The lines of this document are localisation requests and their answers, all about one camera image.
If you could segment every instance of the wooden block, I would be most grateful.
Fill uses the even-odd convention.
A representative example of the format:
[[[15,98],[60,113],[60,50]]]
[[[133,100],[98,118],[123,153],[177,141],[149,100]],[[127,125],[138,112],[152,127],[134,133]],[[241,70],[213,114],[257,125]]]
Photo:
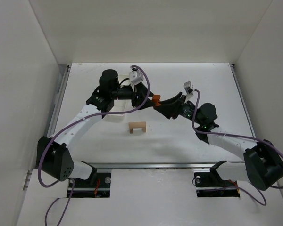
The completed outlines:
[[[137,121],[137,122],[130,122],[129,123],[130,133],[133,133],[133,129],[139,129],[139,128],[141,128],[144,133],[147,132],[146,122],[145,121]]]

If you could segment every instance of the white table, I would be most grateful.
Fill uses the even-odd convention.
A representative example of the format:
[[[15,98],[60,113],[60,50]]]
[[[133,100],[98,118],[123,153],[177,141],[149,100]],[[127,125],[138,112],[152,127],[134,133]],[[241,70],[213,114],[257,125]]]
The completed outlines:
[[[101,73],[114,69],[128,74],[132,63],[72,64],[56,131],[81,110],[99,84]],[[228,63],[138,63],[147,73],[151,91],[169,99],[184,93],[183,84],[191,81],[201,91],[200,104],[216,106],[216,123],[229,132],[251,136],[250,126]],[[147,132],[130,134],[128,122],[146,121]],[[241,161],[219,147],[199,141],[191,121],[179,116],[168,120],[148,108],[120,121],[113,116],[94,125],[78,142],[73,159],[100,163],[200,163],[220,160]]]
[[[67,124],[98,85],[101,72],[129,72],[131,64],[73,64],[58,118],[57,129]],[[216,123],[234,133],[251,136],[229,64],[138,64],[149,76],[151,91],[170,98],[191,80],[201,91],[201,103],[216,106]],[[147,133],[130,134],[128,122],[146,121]],[[79,141],[73,158],[100,163],[201,163],[240,161],[232,154],[199,141],[191,122],[178,117],[167,120],[153,109],[126,115],[121,121],[106,117]],[[46,183],[53,181],[43,173]],[[241,198],[197,198],[191,169],[114,169],[110,198],[73,198],[63,226],[283,226],[283,200],[279,190],[263,192],[267,206],[246,194]],[[261,199],[248,183],[238,184]],[[34,170],[18,226],[42,226],[47,208],[65,197],[67,182],[43,188]],[[56,225],[67,202],[51,209],[49,225]]]

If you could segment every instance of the white wall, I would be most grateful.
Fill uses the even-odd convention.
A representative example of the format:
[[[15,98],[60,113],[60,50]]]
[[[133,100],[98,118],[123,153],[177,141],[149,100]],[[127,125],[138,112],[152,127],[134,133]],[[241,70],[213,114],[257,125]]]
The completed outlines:
[[[16,222],[57,77],[28,0],[0,0],[0,226]]]
[[[30,2],[59,63],[233,63],[271,0]]]
[[[283,152],[283,0],[273,0],[235,70],[256,135]]]

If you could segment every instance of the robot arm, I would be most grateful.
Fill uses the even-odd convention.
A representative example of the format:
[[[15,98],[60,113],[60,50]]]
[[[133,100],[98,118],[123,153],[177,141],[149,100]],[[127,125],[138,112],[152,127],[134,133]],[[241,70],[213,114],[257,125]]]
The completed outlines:
[[[71,151],[76,142],[85,134],[88,129],[101,120],[102,115],[85,118],[95,113],[106,113],[114,106],[116,99],[130,99],[132,106],[140,105],[145,97],[148,89],[141,83],[143,75],[140,71],[133,69],[129,73],[129,86],[120,86],[118,74],[114,70],[105,70],[99,80],[99,86],[95,89],[91,97],[86,101],[86,105],[82,108],[77,116],[69,123],[83,119],[81,123],[65,130],[53,142],[51,148],[47,152],[42,170],[53,176],[59,181],[67,178],[80,178],[87,180],[92,184],[96,179],[96,169],[91,165],[73,161]],[[147,99],[141,109],[153,107],[154,110],[160,112],[168,119],[176,119],[179,115],[192,120],[195,111],[195,105],[188,101],[193,94],[190,82],[184,84],[186,95],[182,92],[175,97],[160,101],[160,95],[154,95],[150,92],[152,99]],[[200,126],[198,131],[226,133],[225,130],[214,123],[217,119],[215,106],[205,103],[196,109],[195,122]],[[245,180],[251,182],[256,188],[266,190],[274,182],[283,176],[283,162],[279,155],[270,147],[247,139],[240,139],[228,136],[214,134],[200,134],[196,132],[197,137],[207,144],[219,146],[232,154],[238,156],[245,163],[230,163],[221,161],[210,168],[210,173],[206,177],[208,183],[204,181],[201,186],[206,187],[207,184],[222,185],[227,180]],[[40,157],[50,142],[51,138],[42,137],[38,142],[37,164]]]

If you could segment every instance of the purple cord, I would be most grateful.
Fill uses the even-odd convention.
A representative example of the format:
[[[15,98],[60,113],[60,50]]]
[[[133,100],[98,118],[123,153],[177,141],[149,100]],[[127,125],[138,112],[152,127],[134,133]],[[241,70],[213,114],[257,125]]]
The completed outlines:
[[[198,93],[198,97],[197,97],[197,101],[196,101],[196,104],[195,104],[195,109],[198,108],[198,104],[199,104],[199,100],[200,100],[200,91],[195,89],[194,91],[196,91]],[[193,113],[193,117],[192,117],[192,127],[193,127],[193,130],[196,132],[196,133],[200,133],[200,134],[213,134],[213,135],[221,135],[221,136],[228,136],[228,137],[238,137],[238,138],[244,138],[244,139],[250,139],[250,140],[255,140],[255,141],[258,141],[258,142],[261,142],[267,146],[269,146],[270,148],[272,148],[279,156],[281,156],[281,158],[283,159],[283,154],[277,149],[275,148],[274,146],[272,146],[270,143],[262,140],[262,139],[259,139],[259,138],[255,138],[255,137],[248,137],[248,136],[242,136],[242,135],[236,135],[236,134],[225,134],[225,133],[216,133],[216,132],[203,132],[203,131],[199,131],[195,128],[195,117],[196,117],[196,111],[194,111]],[[283,189],[283,186],[270,186],[272,188],[276,188],[276,189]]]
[[[75,180],[73,180],[73,179],[71,178],[71,181],[72,181],[71,192],[70,192],[70,194],[69,194],[68,201],[67,201],[66,206],[65,206],[65,208],[64,208],[64,210],[63,210],[63,213],[62,213],[62,215],[61,215],[61,218],[60,218],[60,220],[58,221],[57,226],[60,225],[60,223],[61,223],[61,221],[62,221],[62,219],[63,219],[63,217],[64,217],[64,214],[65,214],[65,212],[66,212],[66,209],[67,209],[67,207],[68,207],[68,204],[69,204],[69,202],[70,202],[72,193],[74,192]],[[47,216],[48,216],[49,210],[51,209],[51,207],[53,206],[53,204],[55,204],[56,201],[59,200],[59,199],[60,199],[60,198],[55,199],[55,201],[52,202],[52,204],[49,206],[48,210],[46,211],[46,214],[45,214],[45,226],[47,226]]]
[[[148,97],[149,97],[149,95],[150,95],[150,82],[149,82],[148,76],[146,75],[145,71],[144,71],[142,68],[140,68],[139,66],[132,65],[131,68],[137,68],[137,69],[139,69],[139,70],[143,73],[143,75],[144,75],[144,77],[145,77],[145,79],[146,79],[146,81],[147,81],[147,88],[148,88],[148,91],[147,91],[147,95],[146,95],[144,101],[143,101],[139,106],[137,106],[136,108],[134,108],[134,109],[132,109],[132,110],[130,110],[130,111],[125,111],[125,112],[102,112],[102,113],[96,113],[96,114],[91,114],[91,115],[86,116],[85,119],[88,119],[88,118],[91,118],[91,117],[97,116],[97,115],[127,114],[127,113],[132,113],[132,112],[135,112],[135,111],[137,111],[138,109],[140,109],[140,108],[146,103],[146,101],[147,101],[147,99],[148,99]],[[61,130],[50,140],[50,142],[47,144],[47,146],[46,146],[46,148],[45,148],[45,150],[44,150],[44,152],[43,152],[43,154],[42,154],[42,156],[41,156],[41,158],[40,158],[40,162],[39,162],[39,166],[38,166],[38,180],[39,180],[39,183],[40,183],[43,187],[51,187],[51,186],[54,186],[54,185],[58,182],[58,180],[57,180],[57,181],[53,182],[53,183],[50,184],[50,185],[46,185],[46,184],[44,184],[44,182],[42,181],[42,178],[41,178],[42,165],[43,165],[43,162],[44,162],[44,159],[45,159],[45,155],[46,155],[46,153],[48,152],[48,150],[49,150],[51,144],[52,144],[52,143],[54,142],[54,140],[55,140],[61,133],[63,133],[65,130],[69,129],[70,127],[72,127],[72,126],[74,126],[74,125],[76,125],[76,124],[78,124],[78,123],[80,123],[80,122],[82,122],[82,121],[84,121],[84,119],[80,119],[80,120],[78,120],[78,121],[75,121],[75,122],[71,123],[70,125],[66,126],[65,128],[61,129]]]
[[[248,194],[250,198],[252,198],[253,200],[255,200],[255,201],[256,201],[257,203],[259,203],[260,205],[262,205],[262,206],[266,206],[266,205],[267,205],[265,196],[264,196],[264,195],[262,194],[262,192],[261,192],[259,189],[257,189],[257,188],[256,188],[256,189],[258,190],[258,192],[259,192],[260,195],[262,196],[264,203],[260,202],[258,199],[256,199],[251,193],[249,193],[248,191],[246,191],[244,188],[238,187],[238,186],[231,186],[231,187],[223,187],[223,188],[208,189],[208,190],[206,190],[206,191],[214,192],[214,191],[224,191],[224,190],[228,190],[228,189],[230,189],[230,190],[231,190],[231,189],[240,189],[240,190],[244,191],[246,194]]]

